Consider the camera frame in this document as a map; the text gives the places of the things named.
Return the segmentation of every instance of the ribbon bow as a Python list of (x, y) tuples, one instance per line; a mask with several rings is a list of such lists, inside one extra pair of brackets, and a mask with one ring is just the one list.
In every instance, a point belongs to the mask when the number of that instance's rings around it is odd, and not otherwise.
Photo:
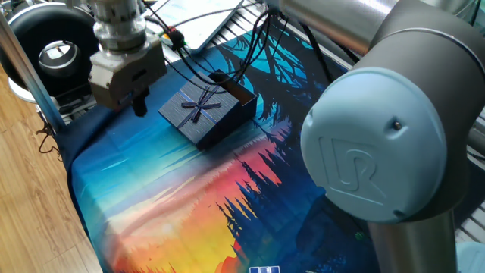
[(218, 89), (219, 86), (217, 86), (214, 91), (209, 92), (209, 89), (211, 88), (210, 86), (206, 86), (204, 89), (204, 92), (199, 97), (199, 100), (197, 102), (182, 102), (182, 107), (184, 108), (194, 108), (192, 112), (182, 121), (180, 122), (179, 126), (177, 126), (178, 129), (183, 127), (187, 123), (187, 121), (192, 120), (194, 123), (197, 122), (197, 120), (200, 117), (201, 111), (202, 110), (209, 110), (209, 109), (214, 109), (214, 108), (219, 108), (221, 104), (218, 103), (212, 103), (210, 105), (206, 105), (207, 101), (214, 95), (216, 90)]

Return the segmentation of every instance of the black box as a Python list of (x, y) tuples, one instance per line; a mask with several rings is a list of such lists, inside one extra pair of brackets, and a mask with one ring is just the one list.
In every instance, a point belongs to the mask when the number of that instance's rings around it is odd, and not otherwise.
[[(218, 72), (209, 77), (199, 75), (211, 82), (228, 78)], [(197, 77), (191, 81), (207, 92), (188, 82), (158, 111), (198, 149), (219, 143), (256, 115), (256, 96), (235, 81), (221, 86), (210, 86)]]

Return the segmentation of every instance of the table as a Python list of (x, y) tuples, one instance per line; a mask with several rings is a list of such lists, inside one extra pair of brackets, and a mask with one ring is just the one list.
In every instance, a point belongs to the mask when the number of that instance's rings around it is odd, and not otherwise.
[[(106, 272), (379, 272), (365, 226), (328, 202), (302, 162), (299, 130), (327, 81), (300, 38), (285, 33), (276, 47), (281, 28), (271, 29), (270, 46), (242, 82), (258, 96), (254, 121), (213, 149), (198, 151), (157, 113), (185, 84), (171, 69), (152, 86), (145, 118), (128, 108), (103, 119), (112, 114), (97, 108), (102, 115), (88, 113), (70, 127), (76, 140), (86, 131), (95, 135), (86, 148), (71, 140), (77, 152), (65, 164)], [(248, 38), (205, 57), (216, 69), (233, 70)], [(328, 61), (335, 77), (346, 72)], [(88, 129), (77, 129), (83, 122)], [(481, 169), (472, 172), (483, 179)], [(484, 189), (472, 193), (483, 202)]]

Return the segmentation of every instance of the metal frame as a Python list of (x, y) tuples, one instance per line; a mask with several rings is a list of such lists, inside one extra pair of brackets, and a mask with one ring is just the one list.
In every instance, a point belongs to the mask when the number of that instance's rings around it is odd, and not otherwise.
[(54, 132), (58, 132), (66, 124), (3, 14), (0, 14), (0, 37), (0, 46), (22, 77)]

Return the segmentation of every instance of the wooden floor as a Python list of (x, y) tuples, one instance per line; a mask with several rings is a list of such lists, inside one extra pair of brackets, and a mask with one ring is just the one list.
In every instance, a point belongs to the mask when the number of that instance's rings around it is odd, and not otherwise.
[(0, 273), (101, 272), (57, 153), (38, 152), (42, 126), (0, 67)]

